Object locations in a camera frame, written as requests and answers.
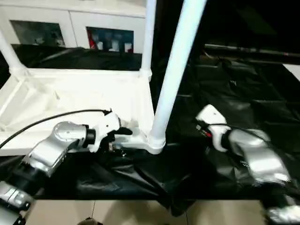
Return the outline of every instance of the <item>white pole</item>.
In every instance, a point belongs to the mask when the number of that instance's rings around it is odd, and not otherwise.
[[[23,64],[20,62],[18,56],[16,55],[11,44],[5,39],[1,29],[0,29],[0,51],[9,65],[9,70],[24,68]]]
[[[141,72],[151,77],[151,57],[155,24],[156,0],[147,0],[144,48],[142,52]]]
[[[153,146],[159,147],[165,144],[165,131],[205,4],[206,0],[184,0],[183,2],[153,127],[148,136],[148,141]]]

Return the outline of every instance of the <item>floor tile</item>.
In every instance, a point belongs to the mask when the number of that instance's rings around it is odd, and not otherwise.
[[[94,201],[38,200],[26,225],[76,225],[91,217]]]
[[[104,225],[187,225],[156,201],[96,201],[93,218]]]

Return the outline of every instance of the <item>white plastic frame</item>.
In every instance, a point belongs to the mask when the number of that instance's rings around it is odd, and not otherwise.
[[[0,50],[11,73],[0,90],[0,142],[22,126],[53,115],[54,112],[49,109],[61,110],[62,107],[67,112],[89,106],[112,109],[122,119],[122,125],[132,128],[134,135],[127,138],[118,136],[116,144],[143,148],[152,154],[160,153],[205,4],[206,0],[184,0],[155,119],[148,79],[152,76],[150,66],[156,0],[147,0],[144,50],[139,72],[26,68],[0,32]],[[49,135],[59,121],[94,125],[98,116],[99,113],[89,116],[75,114],[36,125],[5,145],[0,156],[26,154]]]

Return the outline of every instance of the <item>black cover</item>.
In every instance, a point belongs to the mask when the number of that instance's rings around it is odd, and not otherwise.
[[[138,70],[140,55],[81,48],[19,46],[21,61],[33,68]],[[150,83],[156,106],[167,59],[153,59]],[[7,75],[0,60],[1,78]],[[259,199],[247,168],[213,149],[195,130],[193,118],[214,105],[228,123],[266,131],[291,175],[300,181],[300,82],[282,65],[228,60],[190,61],[160,155],[144,150],[71,154],[38,198],[156,199],[179,215],[195,199]],[[0,159],[0,180],[21,157]]]

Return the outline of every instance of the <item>floor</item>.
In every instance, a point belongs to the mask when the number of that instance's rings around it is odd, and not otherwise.
[[[156,201],[37,201],[26,225],[76,225],[93,217],[104,225],[263,225],[258,201],[198,201],[180,217]]]

